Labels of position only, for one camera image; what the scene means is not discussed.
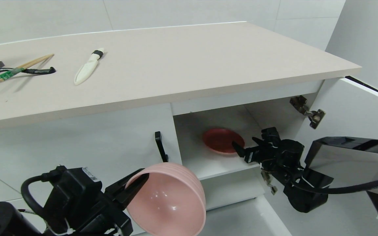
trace countertop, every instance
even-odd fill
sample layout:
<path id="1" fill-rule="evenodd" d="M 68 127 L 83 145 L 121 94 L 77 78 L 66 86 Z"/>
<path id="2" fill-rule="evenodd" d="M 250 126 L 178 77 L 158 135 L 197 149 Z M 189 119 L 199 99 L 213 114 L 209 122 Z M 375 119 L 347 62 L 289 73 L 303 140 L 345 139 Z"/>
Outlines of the countertop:
<path id="1" fill-rule="evenodd" d="M 74 85 L 90 54 L 91 77 Z M 51 75 L 0 82 L 0 128 L 353 75 L 360 66 L 248 22 L 86 33 L 0 45 L 16 67 L 43 55 Z"/>

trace red plate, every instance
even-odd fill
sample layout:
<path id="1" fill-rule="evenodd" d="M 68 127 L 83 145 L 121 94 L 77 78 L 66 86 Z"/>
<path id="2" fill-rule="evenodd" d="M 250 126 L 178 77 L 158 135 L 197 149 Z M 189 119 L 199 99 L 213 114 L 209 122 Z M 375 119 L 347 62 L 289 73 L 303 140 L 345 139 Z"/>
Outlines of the red plate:
<path id="1" fill-rule="evenodd" d="M 212 151 L 219 154 L 236 153 L 232 141 L 244 147 L 244 139 L 236 132 L 225 128 L 212 128 L 204 133 L 202 140 Z"/>

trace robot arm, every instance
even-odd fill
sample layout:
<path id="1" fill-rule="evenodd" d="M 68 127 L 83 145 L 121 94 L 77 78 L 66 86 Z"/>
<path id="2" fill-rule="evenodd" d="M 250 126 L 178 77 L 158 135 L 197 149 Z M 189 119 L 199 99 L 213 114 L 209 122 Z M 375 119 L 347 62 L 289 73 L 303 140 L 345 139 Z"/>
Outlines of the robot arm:
<path id="1" fill-rule="evenodd" d="M 246 163 L 257 162 L 284 185 L 291 205 L 309 212 L 327 202 L 328 194 L 372 191 L 378 194 L 378 140 L 354 137 L 325 137 L 315 140 L 300 165 L 304 146 L 290 139 L 281 140 L 275 127 L 262 130 L 258 146 L 233 147 Z M 329 188 L 339 181 L 353 186 Z"/>
<path id="2" fill-rule="evenodd" d="M 149 174 L 142 175 L 125 189 L 128 180 L 139 169 L 108 186 L 103 193 L 102 183 L 86 168 L 56 169 L 27 179 L 21 186 L 21 194 L 29 207 L 46 221 L 48 228 L 41 234 L 10 203 L 0 202 L 0 235 L 4 236 L 54 236 L 104 235 L 110 229 L 129 236 L 133 232 L 130 218 L 123 212 Z M 51 194 L 44 207 L 31 196 L 29 185 L 34 182 L 50 182 Z"/>

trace cabinet handle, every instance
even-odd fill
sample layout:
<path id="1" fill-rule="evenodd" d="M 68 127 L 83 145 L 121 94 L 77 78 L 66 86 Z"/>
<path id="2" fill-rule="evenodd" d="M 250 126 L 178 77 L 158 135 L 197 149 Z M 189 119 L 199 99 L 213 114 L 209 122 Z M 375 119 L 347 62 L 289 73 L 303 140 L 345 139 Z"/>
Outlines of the cabinet handle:
<path id="1" fill-rule="evenodd" d="M 168 155 L 164 151 L 162 141 L 161 141 L 161 132 L 160 131 L 157 131 L 155 133 L 155 138 L 156 138 L 157 147 L 158 147 L 158 150 L 160 152 L 160 156 L 161 156 L 162 161 L 168 162 Z"/>

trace chopsticks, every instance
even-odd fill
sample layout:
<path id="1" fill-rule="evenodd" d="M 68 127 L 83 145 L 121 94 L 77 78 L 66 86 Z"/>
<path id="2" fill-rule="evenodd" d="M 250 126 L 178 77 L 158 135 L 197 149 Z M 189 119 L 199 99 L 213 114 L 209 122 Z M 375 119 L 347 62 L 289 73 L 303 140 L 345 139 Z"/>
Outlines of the chopsticks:
<path id="1" fill-rule="evenodd" d="M 37 59 L 34 59 L 34 60 L 31 60 L 27 63 L 24 63 L 22 64 L 21 66 L 18 66 L 16 68 L 13 68 L 12 70 L 9 70 L 3 74 L 0 75 L 0 81 L 5 81 L 13 76 L 15 76 L 16 74 L 26 70 L 27 68 L 29 67 L 32 67 L 34 66 L 35 64 L 39 63 L 39 62 L 42 62 L 44 60 L 47 60 L 48 58 L 52 57 L 54 54 L 48 54 L 46 56 L 43 56 L 41 58 L 37 58 Z"/>

